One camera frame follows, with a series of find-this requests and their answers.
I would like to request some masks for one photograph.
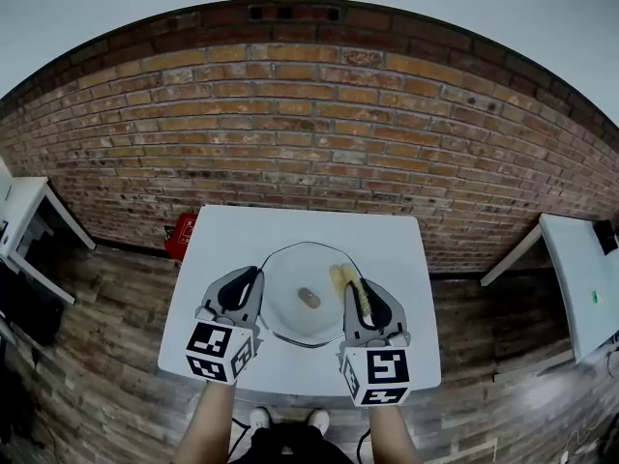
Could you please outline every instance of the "black cable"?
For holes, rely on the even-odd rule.
[[[369,428],[368,431],[366,431],[363,435],[361,435],[361,438],[359,439],[359,443],[357,444],[357,461],[359,462],[359,464],[364,464],[361,461],[361,445],[363,444],[364,440],[368,437],[369,435]]]
[[[245,437],[245,435],[248,434],[248,431],[250,431],[250,428],[251,428],[251,426],[248,426],[247,424],[242,424],[240,421],[238,421],[238,420],[236,420],[234,418],[232,418],[232,421],[234,421],[236,424],[238,424],[239,426],[241,426],[243,428],[243,433],[241,433],[241,436],[239,438],[237,438],[236,442],[234,442],[234,445],[232,446],[232,450],[228,454],[228,460],[230,460],[230,457],[232,457],[232,454],[234,453],[234,450],[236,450],[236,448],[241,443],[241,440],[243,440],[243,438]]]

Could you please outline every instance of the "person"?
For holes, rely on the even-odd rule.
[[[234,385],[207,384],[172,464],[227,462],[235,390]],[[271,429],[271,420],[265,409],[254,409],[250,423],[254,430],[251,448],[235,461],[237,464],[351,462],[343,451],[323,438],[329,427],[326,411],[314,411],[307,426],[290,432],[286,444],[292,455],[281,455],[282,442]],[[398,406],[369,408],[369,428],[375,464],[422,464]]]

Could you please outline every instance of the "red bag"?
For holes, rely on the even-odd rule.
[[[192,236],[196,220],[197,215],[191,213],[183,213],[180,215],[171,235],[169,235],[163,243],[170,257],[178,263],[183,263],[183,258],[185,258],[187,246],[190,243],[190,237]]]

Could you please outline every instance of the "wooden floor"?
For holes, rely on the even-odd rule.
[[[58,341],[33,365],[28,337],[7,354],[42,406],[35,424],[45,449],[13,439],[15,463],[168,463],[192,415],[202,384],[158,370],[157,356],[178,268],[170,260],[98,246],[88,251],[51,240],[35,259],[77,297],[66,308]],[[550,274],[500,278],[487,289],[474,280],[433,281],[443,383],[415,393],[404,408],[426,462],[556,463],[571,432],[600,424],[619,408],[619,387],[606,371],[604,348],[568,366],[517,383],[492,374],[560,352],[568,329]],[[249,420],[268,404],[276,420],[301,420],[326,404],[327,437],[353,460],[368,428],[365,411],[344,398],[309,400],[243,391],[235,416]],[[234,426],[233,435],[241,428]],[[250,435],[235,456],[247,449]],[[569,444],[575,450],[575,435]],[[369,442],[362,447],[371,462]],[[595,462],[593,453],[571,463]]]

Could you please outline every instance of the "brick wall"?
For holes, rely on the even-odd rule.
[[[96,237],[161,247],[205,203],[413,215],[435,272],[487,269],[540,212],[612,216],[617,150],[599,110],[509,49],[341,2],[159,16],[0,103],[0,155]]]

